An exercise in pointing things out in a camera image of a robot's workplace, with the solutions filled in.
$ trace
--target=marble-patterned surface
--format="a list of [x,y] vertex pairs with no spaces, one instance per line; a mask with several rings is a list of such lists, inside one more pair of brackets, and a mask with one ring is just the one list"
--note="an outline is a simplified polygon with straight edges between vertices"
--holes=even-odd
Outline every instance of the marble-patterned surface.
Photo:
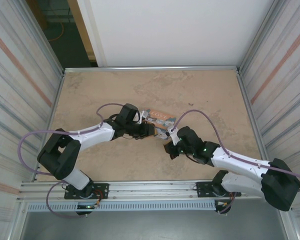
[[[202,110],[215,123],[225,146],[259,158],[257,144],[234,71],[126,71],[67,73],[53,120],[53,129],[80,130],[100,122],[96,109],[106,103],[131,103],[179,117]],[[120,107],[101,110],[104,117]],[[208,121],[192,112],[180,122],[203,141],[218,142]],[[76,166],[95,181],[212,179],[219,169],[191,162],[185,156],[171,160],[166,143],[157,137],[124,138],[104,142],[79,154]],[[53,177],[38,176],[39,181]]]

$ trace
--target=orange stripe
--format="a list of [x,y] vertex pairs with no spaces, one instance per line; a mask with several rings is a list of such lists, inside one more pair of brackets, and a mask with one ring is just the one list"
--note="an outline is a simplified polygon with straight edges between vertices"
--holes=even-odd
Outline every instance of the orange stripe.
[[5,192],[5,193],[9,193],[9,194],[14,194],[14,195],[18,195],[19,194],[19,189],[16,189],[12,186],[3,184],[0,182],[0,191],[1,192]]
[[287,59],[294,53],[294,51],[299,47],[300,45],[300,34],[299,36],[295,39],[289,50],[286,52],[284,57],[281,59],[281,61],[277,64],[277,66],[272,70],[270,75],[266,78],[260,89],[256,92],[254,97],[251,99],[251,103],[254,104],[259,95],[262,93],[262,91],[266,88],[266,86],[270,83],[270,81],[274,78],[274,76],[278,73],[279,69],[285,64]]
[[22,66],[22,64],[18,61],[18,59],[14,56],[14,54],[8,49],[5,43],[0,38],[0,48],[7,55],[7,57],[11,60],[11,62],[15,65],[15,67],[19,70],[19,72],[28,80],[31,86],[35,89],[35,91],[42,97],[42,99],[48,104],[49,107],[52,106],[52,102],[49,98],[44,94],[43,91],[38,87],[30,74],[26,71],[26,69]]

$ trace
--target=corrugated metal wall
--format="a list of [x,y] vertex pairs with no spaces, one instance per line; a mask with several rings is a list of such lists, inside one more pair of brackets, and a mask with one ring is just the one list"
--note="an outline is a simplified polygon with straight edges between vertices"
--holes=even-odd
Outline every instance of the corrugated metal wall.
[[[281,4],[241,71],[269,160],[300,174],[300,0]],[[300,223],[300,193],[293,209]]]
[[[32,177],[18,160],[18,141],[47,127],[62,79],[61,66],[31,14],[23,1],[0,0],[0,239],[8,234],[20,183]],[[31,167],[41,141],[35,135],[23,144]]]

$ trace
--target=aluminum frame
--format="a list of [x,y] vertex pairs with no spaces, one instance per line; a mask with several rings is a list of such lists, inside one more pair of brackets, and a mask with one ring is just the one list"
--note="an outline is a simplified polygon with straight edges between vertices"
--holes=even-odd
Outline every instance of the aluminum frame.
[[[58,106],[58,102],[59,102],[59,98],[60,98],[60,95],[61,95],[61,90],[62,90],[62,87],[64,85],[64,82],[65,82],[65,74],[63,74],[62,78],[61,78],[61,81],[59,83],[59,86],[58,86],[58,89],[56,91],[56,95],[55,95],[55,98],[54,98],[54,102],[53,102],[53,105],[52,105],[52,108],[51,108],[51,114],[50,114],[50,118],[47,122],[47,125],[46,125],[46,129],[50,129],[51,126],[52,126],[52,122],[54,120],[54,117],[55,117],[55,114],[56,114],[56,110],[57,110],[57,106]],[[42,137],[42,140],[41,140],[41,145],[40,145],[40,148],[39,149],[42,149],[47,141],[47,133],[45,133]],[[35,165],[35,169],[39,169],[40,168],[40,164],[38,162],[36,162],[36,165]],[[32,182],[36,180],[36,173],[33,173],[32,174]]]
[[64,73],[86,72],[129,72],[129,71],[202,71],[237,70],[235,65],[198,65],[198,66],[114,66],[114,67],[78,67],[66,68]]
[[[109,183],[108,199],[103,202],[140,202],[152,201],[187,201],[196,203],[198,200],[228,200],[229,197],[197,196],[193,188],[196,182],[210,182],[211,180],[172,180],[172,181],[96,181],[96,183]],[[23,182],[14,208],[13,227],[9,233],[9,240],[19,240],[26,221],[28,208],[31,203],[44,203],[48,190],[54,185],[50,182]],[[66,200],[65,190],[59,184],[53,188],[49,195],[49,203],[91,203],[89,199]],[[257,196],[242,194],[238,199],[260,199]]]

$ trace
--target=floor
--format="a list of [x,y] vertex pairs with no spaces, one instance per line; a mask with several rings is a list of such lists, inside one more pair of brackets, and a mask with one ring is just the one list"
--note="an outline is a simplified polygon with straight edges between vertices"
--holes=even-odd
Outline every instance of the floor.
[[[61,66],[65,68],[90,68],[84,44],[75,23],[63,23],[63,35],[50,45],[58,58]],[[57,38],[62,32],[62,26],[59,22],[49,22],[48,29],[43,31],[48,40]]]
[[27,214],[22,240],[285,240],[279,211],[258,199],[237,199],[227,216],[207,210],[93,212],[65,219]]
[[68,0],[36,0],[48,22],[72,22],[74,18]]
[[[228,149],[260,158],[233,70],[67,73],[52,128],[74,131],[94,126],[100,122],[96,109],[106,103],[131,103],[140,110],[154,108],[177,117],[199,109],[215,123]],[[118,106],[109,106],[100,113],[107,118],[119,110]],[[190,126],[203,141],[218,142],[199,113],[187,115],[179,127],[183,126]],[[164,150],[166,142],[157,137],[119,138],[84,150],[76,166],[94,181],[212,179],[219,171],[185,156],[171,160]],[[40,175],[38,181],[55,179]]]

